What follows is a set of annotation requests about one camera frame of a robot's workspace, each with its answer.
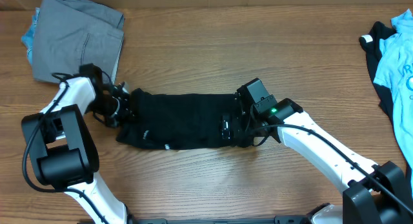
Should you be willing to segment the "black polo shirt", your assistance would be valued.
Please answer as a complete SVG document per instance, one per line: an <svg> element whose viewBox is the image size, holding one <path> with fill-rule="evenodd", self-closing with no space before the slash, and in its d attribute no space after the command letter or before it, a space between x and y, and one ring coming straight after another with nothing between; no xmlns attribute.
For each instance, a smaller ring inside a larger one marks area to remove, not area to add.
<svg viewBox="0 0 413 224"><path fill-rule="evenodd" d="M153 95L138 88L116 141L149 150L219 148L219 119L229 96Z"/></svg>

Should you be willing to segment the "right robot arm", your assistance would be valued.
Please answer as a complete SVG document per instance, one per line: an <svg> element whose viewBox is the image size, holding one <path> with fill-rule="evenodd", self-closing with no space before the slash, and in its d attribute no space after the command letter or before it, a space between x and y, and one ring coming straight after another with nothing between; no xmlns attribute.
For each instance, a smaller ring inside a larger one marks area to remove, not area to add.
<svg viewBox="0 0 413 224"><path fill-rule="evenodd" d="M269 137L295 150L339 191L341 205L322 204L306 215L278 216L275 223L412 223L412 193L403 171L346 147L289 98L277 101L260 79L235 94L239 117L221 116L221 137L233 145Z"/></svg>

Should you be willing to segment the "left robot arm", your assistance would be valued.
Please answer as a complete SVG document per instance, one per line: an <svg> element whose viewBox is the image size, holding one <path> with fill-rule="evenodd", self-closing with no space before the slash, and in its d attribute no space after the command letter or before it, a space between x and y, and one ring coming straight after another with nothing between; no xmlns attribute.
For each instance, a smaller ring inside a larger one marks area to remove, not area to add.
<svg viewBox="0 0 413 224"><path fill-rule="evenodd" d="M73 75L52 76L60 82L53 100L21 121L26 183L39 192L72 197L94 223L136 223L101 177L97 148L83 119L91 112L106 127L119 127L130 113L126 83L105 82L108 74L93 64Z"/></svg>

